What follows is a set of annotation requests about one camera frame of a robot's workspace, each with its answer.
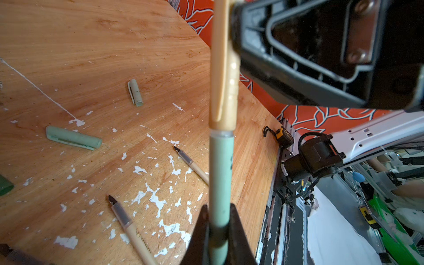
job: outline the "wood grain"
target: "wood grain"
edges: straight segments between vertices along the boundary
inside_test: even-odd
[[[169,141],[180,141],[178,147],[208,171],[209,56],[206,44],[165,1],[0,3],[0,57],[9,64],[0,63],[0,174],[16,185],[0,197],[0,242],[60,265],[140,264],[112,221],[106,201],[111,194],[128,201],[129,214],[137,212],[134,221],[153,254],[167,248],[157,260],[178,264],[186,245],[181,234],[167,237],[159,222],[179,223],[191,234],[208,187],[195,173],[185,174],[188,167]],[[145,103],[139,108],[126,86],[132,78]],[[70,123],[71,115],[85,124]],[[89,151],[52,142],[45,137],[47,125],[100,137],[104,144]],[[252,251],[277,154],[276,141],[262,137],[265,125],[279,126],[240,84],[232,202]],[[168,156],[181,174],[171,174]],[[135,166],[147,173],[134,173]],[[166,200],[159,218],[146,184]],[[131,204],[139,191],[146,195]],[[116,237],[109,239],[112,229]],[[54,244],[58,236],[76,236],[78,244]]]

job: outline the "blue oval object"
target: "blue oval object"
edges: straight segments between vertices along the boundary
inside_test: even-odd
[[[353,176],[353,179],[356,180],[357,182],[364,182],[365,181],[365,177],[362,176],[361,173],[353,172],[352,176]]]

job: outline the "paper sheet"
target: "paper sheet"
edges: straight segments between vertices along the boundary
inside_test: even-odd
[[[308,250],[315,265],[379,265],[381,260],[336,207],[314,188],[319,208],[308,217]]]

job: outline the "red patterned fabric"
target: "red patterned fabric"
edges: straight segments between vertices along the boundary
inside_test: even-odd
[[[180,16],[210,47],[214,1],[211,0],[169,0]],[[240,74],[240,80],[255,97],[278,120],[283,118],[303,134],[307,131],[325,132],[346,130],[389,111],[375,109],[338,109],[313,106],[291,106],[276,102],[264,89],[248,76]]]

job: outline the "gray surface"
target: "gray surface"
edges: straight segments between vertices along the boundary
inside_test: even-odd
[[[323,178],[318,182],[317,187],[376,252],[385,252],[381,240],[377,236],[378,232],[368,225],[359,210],[360,202],[357,195],[341,177],[335,175],[333,179],[330,177]]]

